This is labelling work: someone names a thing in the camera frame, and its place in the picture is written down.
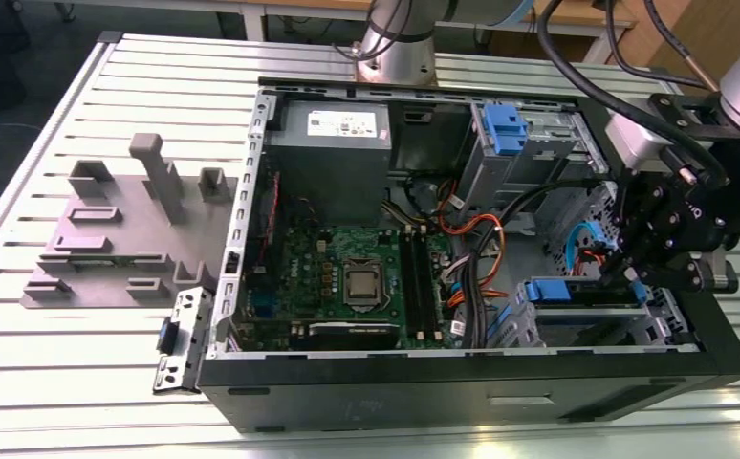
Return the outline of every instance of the aluminum table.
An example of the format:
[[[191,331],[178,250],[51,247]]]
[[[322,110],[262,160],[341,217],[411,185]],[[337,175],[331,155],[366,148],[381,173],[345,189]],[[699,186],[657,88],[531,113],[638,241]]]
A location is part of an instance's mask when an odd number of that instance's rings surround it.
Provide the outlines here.
[[[545,61],[439,55],[445,87],[575,94]],[[671,87],[582,66],[622,97]],[[166,309],[26,310],[18,303],[71,194],[78,160],[142,173],[135,132],[178,169],[242,168],[257,79],[350,80],[329,47],[125,35],[97,45],[0,199],[0,454],[151,457],[740,457],[740,382],[607,424],[242,435],[202,395],[151,394]],[[740,246],[730,257],[740,273]],[[740,292],[721,296],[740,337]]]

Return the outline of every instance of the ram slot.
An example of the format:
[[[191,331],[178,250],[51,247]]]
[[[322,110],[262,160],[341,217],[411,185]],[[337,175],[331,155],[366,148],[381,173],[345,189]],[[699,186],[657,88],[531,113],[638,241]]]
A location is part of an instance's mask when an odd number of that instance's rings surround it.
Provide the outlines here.
[[[427,339],[438,338],[438,311],[435,310],[435,294],[433,292],[433,267],[430,262],[430,249],[427,247],[427,237],[418,234],[414,237],[413,246],[417,260],[417,275],[419,278],[419,298],[422,306],[422,324]]]
[[[417,338],[425,330],[422,319],[422,298],[419,296],[419,280],[414,258],[413,235],[399,236],[401,283],[405,292],[405,313],[407,314],[407,335]]]

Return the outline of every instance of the open computer tower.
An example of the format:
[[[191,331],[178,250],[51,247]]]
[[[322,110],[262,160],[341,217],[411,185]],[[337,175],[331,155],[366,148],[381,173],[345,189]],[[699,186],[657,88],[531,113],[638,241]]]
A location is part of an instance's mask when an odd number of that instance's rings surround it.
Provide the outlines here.
[[[481,232],[437,222],[619,173],[593,100],[261,86],[221,283],[179,296],[157,393],[199,390],[238,429],[273,432],[606,421],[740,380],[711,294],[630,281],[591,295],[599,259],[573,268],[570,250],[617,238],[611,182],[553,191],[506,224],[481,276],[503,251],[509,296],[465,346],[453,269]]]

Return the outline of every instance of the label sticker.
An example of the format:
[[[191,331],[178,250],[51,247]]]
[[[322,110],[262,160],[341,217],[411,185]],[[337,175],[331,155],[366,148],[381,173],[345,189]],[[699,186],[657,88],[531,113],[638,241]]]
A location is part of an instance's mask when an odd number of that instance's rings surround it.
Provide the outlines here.
[[[450,204],[453,204],[458,210],[461,210],[461,208],[463,208],[463,199],[461,199],[459,196],[457,196],[455,194],[450,195]]]
[[[459,322],[458,320],[453,321],[453,324],[450,325],[450,333],[454,335],[459,335],[463,336],[463,331],[466,330],[467,325],[463,322]]]
[[[309,135],[331,137],[377,137],[375,113],[329,112],[309,113]]]

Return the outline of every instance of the cpu socket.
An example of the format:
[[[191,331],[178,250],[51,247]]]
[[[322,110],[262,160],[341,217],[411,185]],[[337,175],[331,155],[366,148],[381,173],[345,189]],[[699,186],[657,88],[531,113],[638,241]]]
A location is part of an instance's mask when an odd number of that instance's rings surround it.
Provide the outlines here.
[[[382,261],[374,258],[347,258],[343,264],[345,305],[358,313],[387,306]]]

